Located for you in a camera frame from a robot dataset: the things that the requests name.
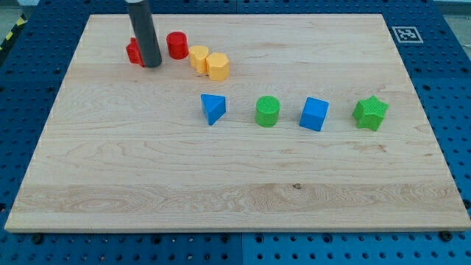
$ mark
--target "blue block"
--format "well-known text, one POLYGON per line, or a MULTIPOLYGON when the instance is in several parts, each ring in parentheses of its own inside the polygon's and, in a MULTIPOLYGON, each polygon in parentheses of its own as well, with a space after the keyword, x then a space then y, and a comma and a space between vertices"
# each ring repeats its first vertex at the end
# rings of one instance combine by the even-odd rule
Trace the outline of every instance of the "blue block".
POLYGON ((308 97, 302 110, 300 126, 320 132, 329 108, 329 102, 308 97))
POLYGON ((208 124, 213 125, 226 113, 226 97, 201 94, 201 107, 208 120, 208 124))

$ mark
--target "green cylinder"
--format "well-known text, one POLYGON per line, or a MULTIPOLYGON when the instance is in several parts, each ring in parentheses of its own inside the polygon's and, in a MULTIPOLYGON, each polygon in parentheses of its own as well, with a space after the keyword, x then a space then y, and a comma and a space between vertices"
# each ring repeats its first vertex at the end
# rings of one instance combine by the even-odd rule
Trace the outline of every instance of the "green cylinder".
POLYGON ((278 121, 280 101, 274 96, 262 96, 257 100, 255 122, 262 127, 273 127, 278 121))

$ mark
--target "toy block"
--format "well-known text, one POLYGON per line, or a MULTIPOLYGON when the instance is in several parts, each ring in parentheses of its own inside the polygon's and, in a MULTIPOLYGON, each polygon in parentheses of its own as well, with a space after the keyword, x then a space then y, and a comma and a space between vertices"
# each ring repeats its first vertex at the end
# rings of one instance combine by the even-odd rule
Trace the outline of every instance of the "toy block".
POLYGON ((359 100, 353 111, 357 127, 377 131, 384 120, 388 108, 389 105, 378 100, 375 95, 369 99, 359 100))
POLYGON ((126 52, 127 56, 130 58, 131 63, 136 63, 142 67, 145 67, 141 56, 141 50, 139 50, 139 45, 135 38, 131 38, 131 43, 126 46, 126 52))
POLYGON ((262 127, 273 127, 279 113, 280 101, 274 96, 262 96, 257 101, 255 122, 262 127))
POLYGON ((167 35, 167 47, 170 57, 181 60, 188 56, 188 42, 183 32, 171 32, 167 35))
POLYGON ((201 107, 208 120, 208 124, 213 125, 226 113, 226 97, 201 94, 201 107))
POLYGON ((190 65, 200 74, 206 74, 206 57, 209 55, 209 48, 206 46, 192 46, 188 49, 190 53, 190 65))
POLYGON ((214 52, 206 57, 209 79, 223 81, 229 76, 229 59, 226 54, 214 52))
POLYGON ((328 108, 329 102, 308 97, 302 110, 300 126, 320 132, 328 108))

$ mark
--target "red cylinder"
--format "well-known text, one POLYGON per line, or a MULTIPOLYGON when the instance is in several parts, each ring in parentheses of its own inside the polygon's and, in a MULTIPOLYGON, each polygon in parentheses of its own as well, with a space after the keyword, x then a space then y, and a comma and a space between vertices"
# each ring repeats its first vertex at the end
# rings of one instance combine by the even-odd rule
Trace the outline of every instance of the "red cylinder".
POLYGON ((171 32, 167 35, 170 57, 180 60, 188 56, 188 42, 183 32, 171 32))

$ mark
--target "green block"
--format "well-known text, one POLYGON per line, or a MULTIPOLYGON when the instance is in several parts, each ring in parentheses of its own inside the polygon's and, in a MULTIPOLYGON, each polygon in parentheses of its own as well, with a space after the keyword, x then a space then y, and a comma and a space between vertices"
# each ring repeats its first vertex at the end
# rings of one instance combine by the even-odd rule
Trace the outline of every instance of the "green block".
POLYGON ((262 96, 257 101, 255 122, 262 127, 273 127, 278 122, 280 101, 274 96, 262 96))
POLYGON ((377 131, 384 120, 388 107, 388 104, 378 100, 375 95, 369 99, 359 100, 353 111, 353 117, 357 121, 356 126, 377 131))

